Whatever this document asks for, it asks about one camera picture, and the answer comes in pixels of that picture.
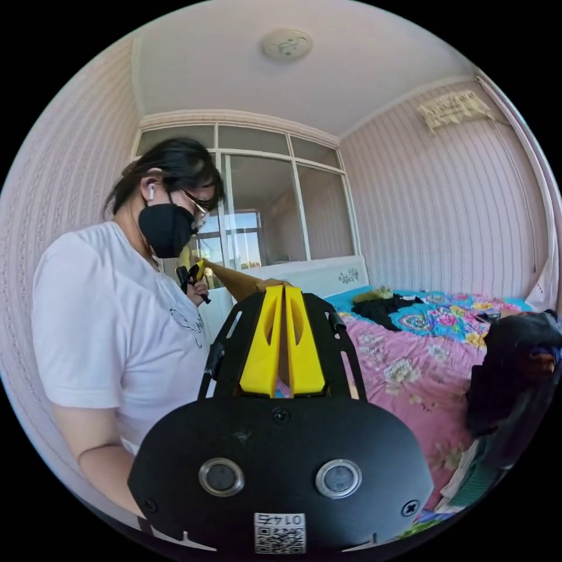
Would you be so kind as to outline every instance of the woman's hand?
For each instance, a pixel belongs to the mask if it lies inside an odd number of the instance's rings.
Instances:
[[[186,295],[197,307],[201,306],[201,304],[204,302],[203,297],[208,296],[208,294],[209,285],[207,284],[207,280],[205,279],[205,277],[203,277],[194,285],[187,286]]]

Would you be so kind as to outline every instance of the pink wall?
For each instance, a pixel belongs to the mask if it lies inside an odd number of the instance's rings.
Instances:
[[[526,296],[546,259],[544,207],[514,131],[489,121],[430,136],[416,96],[350,134],[341,153],[373,285]]]
[[[0,198],[0,371],[38,453],[87,502],[130,525],[136,518],[88,484],[51,417],[29,327],[37,262],[65,231],[101,220],[104,198],[129,162],[139,126],[130,37],[86,65],[35,122]]]

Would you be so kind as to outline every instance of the pink floral bedspread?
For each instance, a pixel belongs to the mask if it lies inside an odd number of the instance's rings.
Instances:
[[[420,443],[434,483],[425,508],[434,509],[441,499],[439,490],[473,442],[464,424],[464,394],[471,368],[482,364],[486,349],[341,317],[357,351],[369,402],[400,418]],[[288,389],[281,391],[286,395]]]

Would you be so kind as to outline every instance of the bed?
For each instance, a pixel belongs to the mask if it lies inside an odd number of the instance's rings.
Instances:
[[[474,442],[464,424],[465,393],[471,367],[481,364],[486,354],[482,338],[487,327],[476,316],[501,308],[531,308],[518,299],[394,289],[397,294],[417,296],[423,301],[391,314],[393,324],[399,328],[394,332],[352,310],[353,297],[372,288],[361,256],[280,264],[252,269],[251,274],[261,279],[286,280],[334,306],[354,342],[368,400],[408,425],[431,469],[434,492],[416,528],[444,518],[444,514],[434,511],[442,499],[440,491]],[[208,308],[202,310],[202,316],[205,315],[208,337],[214,338],[232,300],[223,289],[212,291],[211,299],[216,300],[217,313]],[[277,391],[279,396],[289,395],[281,383]]]

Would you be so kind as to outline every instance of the printed number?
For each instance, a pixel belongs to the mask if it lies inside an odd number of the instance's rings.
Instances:
[[[296,515],[270,515],[268,513],[260,513],[258,514],[258,521],[260,525],[272,525],[272,526],[279,526],[279,525],[295,525],[300,526],[303,524],[303,518],[296,514]]]

